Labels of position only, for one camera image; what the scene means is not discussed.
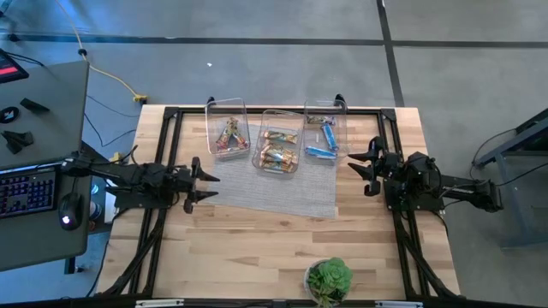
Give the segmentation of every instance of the computer mouse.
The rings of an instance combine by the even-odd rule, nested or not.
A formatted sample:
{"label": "computer mouse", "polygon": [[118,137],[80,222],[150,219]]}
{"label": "computer mouse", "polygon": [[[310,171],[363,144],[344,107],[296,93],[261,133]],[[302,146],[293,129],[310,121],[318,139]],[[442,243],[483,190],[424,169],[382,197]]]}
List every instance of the computer mouse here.
{"label": "computer mouse", "polygon": [[83,198],[79,193],[71,192],[61,198],[59,204],[59,222],[61,228],[71,231],[82,224],[84,212]]}

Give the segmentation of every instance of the green succulent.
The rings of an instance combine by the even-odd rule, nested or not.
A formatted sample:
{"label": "green succulent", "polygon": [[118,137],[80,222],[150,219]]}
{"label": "green succulent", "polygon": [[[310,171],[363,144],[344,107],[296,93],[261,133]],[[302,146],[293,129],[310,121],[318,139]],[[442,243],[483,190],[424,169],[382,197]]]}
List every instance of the green succulent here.
{"label": "green succulent", "polygon": [[331,258],[310,269],[308,286],[319,305],[330,308],[340,303],[350,291],[352,271],[340,258]]}

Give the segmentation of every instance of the yellow cable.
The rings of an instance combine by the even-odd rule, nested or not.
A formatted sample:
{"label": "yellow cable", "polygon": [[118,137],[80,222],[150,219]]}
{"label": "yellow cable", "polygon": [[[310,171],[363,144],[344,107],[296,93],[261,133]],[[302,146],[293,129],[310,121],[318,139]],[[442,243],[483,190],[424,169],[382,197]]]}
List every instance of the yellow cable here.
{"label": "yellow cable", "polygon": [[[63,5],[59,2],[59,0],[55,0],[55,2],[57,3],[57,5],[59,5],[59,8],[61,8],[61,10],[63,11],[63,13],[67,16],[68,18],[68,21],[70,22],[70,26],[72,27],[72,30],[74,31],[74,34],[76,35],[76,39],[78,40],[78,45],[80,46],[80,49],[81,50],[84,50],[84,46],[82,45],[82,41],[80,39],[80,35],[78,34],[78,31],[76,30],[76,25],[74,24],[74,21],[72,20],[72,18],[70,18],[70,15],[69,13],[67,12],[67,10],[63,7]],[[128,90],[131,91],[131,93],[134,95],[134,102],[143,102],[143,101],[146,101],[148,99],[148,96],[147,95],[140,95],[140,94],[137,94],[137,92],[134,91],[134,89],[131,88],[131,86],[129,86],[124,80],[122,80],[121,78],[119,77],[116,77],[115,75],[113,74],[109,74],[103,70],[100,70],[96,67],[94,67],[92,65],[92,63],[87,60],[87,57],[86,55],[81,55],[82,58],[84,58],[84,61],[86,61],[88,64],[89,64],[89,68],[91,68],[92,70],[100,73],[100,74],[103,74],[105,76],[108,76],[108,77],[111,77],[113,80],[118,80],[120,81],[120,83],[122,83],[125,87],[128,88]]]}

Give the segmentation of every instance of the keyboard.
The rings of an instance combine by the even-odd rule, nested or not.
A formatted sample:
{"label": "keyboard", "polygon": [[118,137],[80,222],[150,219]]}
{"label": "keyboard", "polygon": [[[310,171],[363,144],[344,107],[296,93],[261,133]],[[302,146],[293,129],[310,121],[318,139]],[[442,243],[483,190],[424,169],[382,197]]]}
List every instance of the keyboard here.
{"label": "keyboard", "polygon": [[0,175],[0,219],[55,208],[57,168]]}

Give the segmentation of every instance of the wooden tabletop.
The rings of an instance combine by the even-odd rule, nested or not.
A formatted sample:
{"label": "wooden tabletop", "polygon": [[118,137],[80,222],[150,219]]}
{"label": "wooden tabletop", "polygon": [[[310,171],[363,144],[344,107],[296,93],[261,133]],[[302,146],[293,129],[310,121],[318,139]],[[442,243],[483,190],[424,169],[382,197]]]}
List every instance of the wooden tabletop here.
{"label": "wooden tabletop", "polygon": [[[134,144],[138,163],[154,160],[164,105],[143,107]],[[426,152],[416,108],[397,108],[397,124],[405,157]],[[260,125],[260,115],[248,115]],[[378,134],[373,116],[349,115],[351,152],[366,151]],[[170,150],[168,132],[164,161]],[[215,163],[206,144],[204,115],[185,115],[176,164],[199,156],[205,172]],[[337,169],[337,219],[291,216],[201,202],[187,215],[182,202],[168,212],[154,297],[305,299],[305,269],[315,261],[340,257],[354,272],[348,299],[404,299],[402,272],[391,213],[383,194],[365,197],[366,184],[346,158]],[[226,175],[215,175],[221,180]],[[206,188],[204,183],[199,188]],[[129,210],[114,222],[98,291],[110,287],[135,254],[143,210]],[[446,286],[459,293],[450,246],[443,224],[429,212],[417,212],[420,241],[426,260]],[[148,269],[147,258],[140,287]],[[410,261],[414,287],[416,268]]]}

